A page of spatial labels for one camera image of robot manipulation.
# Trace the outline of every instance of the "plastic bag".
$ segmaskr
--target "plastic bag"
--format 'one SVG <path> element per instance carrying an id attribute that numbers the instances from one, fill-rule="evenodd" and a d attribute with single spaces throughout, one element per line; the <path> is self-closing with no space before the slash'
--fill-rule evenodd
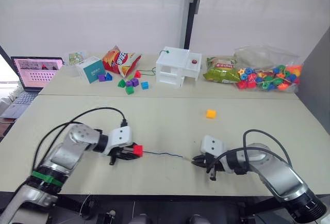
<path id="1" fill-rule="evenodd" d="M 206 80 L 219 83 L 240 82 L 235 69 L 233 57 L 210 57 L 206 59 L 207 72 L 203 74 Z"/>
<path id="2" fill-rule="evenodd" d="M 141 54 L 123 53 L 115 46 L 112 50 L 107 52 L 102 61 L 106 70 L 126 77 L 134 69 L 140 58 Z"/>
<path id="3" fill-rule="evenodd" d="M 297 92 L 302 64 L 299 56 L 270 46 L 255 45 L 235 50 L 239 89 Z"/>

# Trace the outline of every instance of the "white wall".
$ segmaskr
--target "white wall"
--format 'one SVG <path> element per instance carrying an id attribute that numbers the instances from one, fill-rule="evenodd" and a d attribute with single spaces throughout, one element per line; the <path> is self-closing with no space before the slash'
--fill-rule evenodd
<path id="1" fill-rule="evenodd" d="M 330 0 L 201 0 L 190 49 L 231 55 L 268 44 L 305 59 L 329 27 Z"/>
<path id="2" fill-rule="evenodd" d="M 158 54 L 179 46 L 184 0 L 0 0 L 0 44 L 9 56 L 65 52 Z"/>

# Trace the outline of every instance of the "chip bag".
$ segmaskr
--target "chip bag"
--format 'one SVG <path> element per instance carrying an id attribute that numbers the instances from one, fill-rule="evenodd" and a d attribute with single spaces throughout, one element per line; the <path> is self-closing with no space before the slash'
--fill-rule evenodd
<path id="1" fill-rule="evenodd" d="M 115 46 L 103 57 L 102 62 L 106 70 L 121 74 L 126 77 L 134 69 L 136 63 L 141 58 L 141 54 L 123 53 Z"/>
<path id="2" fill-rule="evenodd" d="M 206 58 L 207 72 L 203 74 L 206 80 L 219 83 L 240 82 L 240 76 L 235 69 L 236 61 L 232 57 Z"/>

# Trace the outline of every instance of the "purple block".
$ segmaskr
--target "purple block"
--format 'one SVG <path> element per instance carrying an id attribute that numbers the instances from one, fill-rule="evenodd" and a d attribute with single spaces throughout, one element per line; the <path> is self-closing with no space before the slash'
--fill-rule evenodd
<path id="1" fill-rule="evenodd" d="M 139 80 L 137 78 L 132 78 L 130 81 L 132 81 L 134 87 L 139 85 Z"/>
<path id="2" fill-rule="evenodd" d="M 100 81 L 100 82 L 105 81 L 105 76 L 103 74 L 99 74 L 98 81 Z"/>
<path id="3" fill-rule="evenodd" d="M 130 87 L 130 86 L 133 86 L 133 82 L 132 81 L 127 81 L 126 82 L 126 87 Z"/>

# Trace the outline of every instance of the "black cable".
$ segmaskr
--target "black cable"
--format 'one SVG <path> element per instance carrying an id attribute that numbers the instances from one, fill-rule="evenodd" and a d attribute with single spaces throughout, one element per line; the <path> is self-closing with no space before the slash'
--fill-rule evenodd
<path id="1" fill-rule="evenodd" d="M 49 131 L 42 139 L 41 141 L 39 142 L 38 144 L 38 147 L 35 151 L 35 154 L 34 154 L 34 157 L 33 157 L 33 163 L 32 163 L 32 169 L 31 169 L 31 173 L 36 169 L 36 161 L 37 161 L 37 157 L 38 157 L 38 153 L 39 153 L 39 150 L 41 148 L 41 145 L 42 143 L 46 140 L 46 138 L 48 137 L 48 135 L 50 135 L 53 131 L 55 131 L 56 129 L 58 129 L 59 127 L 62 127 L 64 125 L 67 125 L 67 124 L 82 124 L 81 122 L 65 122 L 65 123 L 62 123 L 61 125 L 58 125 L 57 127 L 53 128 L 51 131 Z"/>
<path id="2" fill-rule="evenodd" d="M 85 115 L 85 114 L 87 114 L 87 113 L 89 113 L 89 112 L 96 111 L 96 110 L 100 110 L 100 109 L 110 109 L 110 110 L 117 111 L 117 112 L 120 113 L 120 114 L 122 115 L 122 117 L 123 117 L 123 120 L 122 120 L 122 123 L 121 123 L 121 127 L 124 127 L 124 126 L 127 126 L 127 125 L 128 125 L 128 124 L 127 124 L 127 121 L 126 121 L 126 118 L 125 118 L 125 116 L 124 116 L 124 114 L 123 114 L 120 110 L 118 110 L 118 109 L 116 109 L 116 108 L 113 108 L 113 107 L 100 107 L 100 108 L 94 108 L 94 109 L 87 110 L 87 111 L 85 111 L 85 112 L 79 114 L 79 115 L 76 116 L 75 118 L 71 119 L 71 121 L 68 122 L 68 124 L 66 124 L 66 125 L 65 125 L 65 126 L 64 126 L 64 127 L 58 132 L 58 134 L 55 136 L 55 138 L 53 139 L 52 143 L 51 143 L 50 146 L 48 147 L 46 153 L 43 155 L 42 159 L 40 160 L 39 165 L 44 161 L 44 159 L 46 158 L 46 156 L 48 155 L 48 153 L 49 153 L 50 150 L 52 149 L 52 147 L 53 147 L 53 145 L 54 145 L 56 139 L 60 136 L 60 134 L 63 132 L 63 130 L 64 130 L 67 126 L 70 125 L 71 122 L 75 121 L 75 120 L 78 119 L 79 117 L 81 117 L 81 116 L 83 116 L 83 115 Z"/>
<path id="3" fill-rule="evenodd" d="M 272 135 L 266 133 L 265 131 L 262 131 L 262 130 L 247 130 L 247 131 L 245 131 L 244 134 L 243 134 L 243 147 L 244 148 L 246 148 L 246 135 L 248 133 L 251 133 L 251 132 L 262 133 L 262 134 L 268 136 L 269 138 L 271 138 L 274 142 L 276 142 L 279 145 L 279 147 L 282 149 L 283 153 L 285 154 L 285 157 L 287 158 L 288 164 L 290 165 L 290 167 L 292 167 L 290 156 L 287 153 L 287 151 L 285 150 L 285 148 L 282 146 L 282 144 L 275 137 L 273 137 Z M 249 157 L 248 157 L 247 153 L 248 152 L 246 150 L 244 150 L 245 166 L 246 166 L 246 169 L 249 170 L 250 164 L 249 164 Z"/>
<path id="4" fill-rule="evenodd" d="M 209 173 L 210 170 L 212 169 L 213 166 L 215 166 L 215 164 L 220 160 L 222 159 L 224 156 L 227 156 L 228 154 L 230 153 L 236 153 L 238 151 L 244 151 L 244 150 L 258 150 L 258 151 L 262 151 L 262 152 L 266 152 L 266 153 L 269 153 L 271 155 L 273 155 L 274 157 L 278 158 L 280 161 L 282 161 L 283 163 L 285 164 L 288 164 L 284 159 L 282 159 L 279 155 L 277 155 L 276 153 L 270 151 L 270 150 L 267 150 L 267 149 L 264 149 L 264 148 L 256 148 L 256 147 L 247 147 L 247 148 L 235 148 L 235 149 L 232 149 L 232 150 L 228 150 L 227 152 L 224 152 L 223 154 L 219 155 L 208 167 L 207 167 L 207 170 L 206 172 Z"/>
<path id="5" fill-rule="evenodd" d="M 257 216 L 264 224 L 267 224 L 259 215 L 255 215 Z"/>

